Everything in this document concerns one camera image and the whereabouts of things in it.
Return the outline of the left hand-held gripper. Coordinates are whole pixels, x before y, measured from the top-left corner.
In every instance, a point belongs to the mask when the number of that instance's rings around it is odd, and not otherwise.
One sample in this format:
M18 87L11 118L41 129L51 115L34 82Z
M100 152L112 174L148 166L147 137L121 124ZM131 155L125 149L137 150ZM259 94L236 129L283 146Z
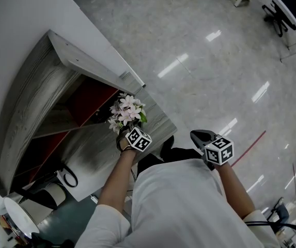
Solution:
M125 126L120 129L116 138L116 146L120 151L123 151L120 146L120 141L124 138L127 140L130 147L138 150L139 152L144 152L152 143L150 135L144 132L139 126Z

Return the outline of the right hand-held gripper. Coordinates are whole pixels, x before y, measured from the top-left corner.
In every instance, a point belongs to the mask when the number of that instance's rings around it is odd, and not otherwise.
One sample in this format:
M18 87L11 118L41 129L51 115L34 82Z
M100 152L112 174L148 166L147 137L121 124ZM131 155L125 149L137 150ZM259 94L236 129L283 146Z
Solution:
M209 130L192 130L190 138L203 152L201 159L213 171L234 157L233 141Z

